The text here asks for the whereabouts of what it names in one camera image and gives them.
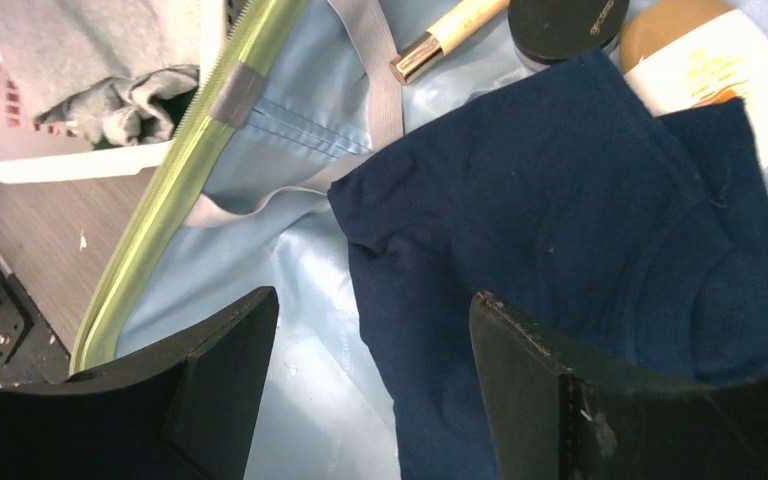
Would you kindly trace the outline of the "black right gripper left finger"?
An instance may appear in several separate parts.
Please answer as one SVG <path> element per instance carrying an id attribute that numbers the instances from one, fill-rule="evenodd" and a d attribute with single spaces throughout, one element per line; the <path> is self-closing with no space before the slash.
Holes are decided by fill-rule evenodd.
<path id="1" fill-rule="evenodd" d="M 279 302 L 258 287 L 212 316 L 147 347 L 73 374 L 102 386 L 116 405 L 160 420 L 152 437 L 205 479 L 241 479 L 253 440 L 276 334 Z"/>

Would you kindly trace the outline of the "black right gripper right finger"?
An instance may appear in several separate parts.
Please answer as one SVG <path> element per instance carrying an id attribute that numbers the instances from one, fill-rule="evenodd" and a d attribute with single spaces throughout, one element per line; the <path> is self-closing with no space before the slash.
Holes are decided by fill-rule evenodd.
<path id="1" fill-rule="evenodd" d="M 469 326 L 504 479 L 706 479 L 684 383 L 541 325 L 490 292 Z"/>

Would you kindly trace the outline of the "grey garment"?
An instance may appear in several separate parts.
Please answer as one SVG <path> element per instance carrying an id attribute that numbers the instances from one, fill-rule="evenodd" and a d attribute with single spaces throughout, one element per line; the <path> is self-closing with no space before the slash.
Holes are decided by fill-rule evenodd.
<path id="1" fill-rule="evenodd" d="M 199 80 L 199 1 L 0 1 L 0 54 L 25 111 L 92 143 L 162 143 Z"/>

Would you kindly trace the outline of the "dark green garment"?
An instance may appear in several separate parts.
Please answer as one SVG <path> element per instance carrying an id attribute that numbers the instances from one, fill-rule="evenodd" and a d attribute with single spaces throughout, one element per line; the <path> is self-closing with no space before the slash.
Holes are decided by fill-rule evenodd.
<path id="1" fill-rule="evenodd" d="M 150 145 L 172 139 L 184 117 L 196 89 L 172 96 L 133 90 L 130 97 L 115 102 L 102 118 L 94 150 Z"/>

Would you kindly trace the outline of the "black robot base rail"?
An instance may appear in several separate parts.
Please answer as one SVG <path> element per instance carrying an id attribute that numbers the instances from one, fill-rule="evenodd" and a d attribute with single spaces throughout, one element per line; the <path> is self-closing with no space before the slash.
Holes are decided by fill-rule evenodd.
<path id="1" fill-rule="evenodd" d="M 0 268 L 0 385 L 58 383 L 69 353 L 17 277 Z"/>

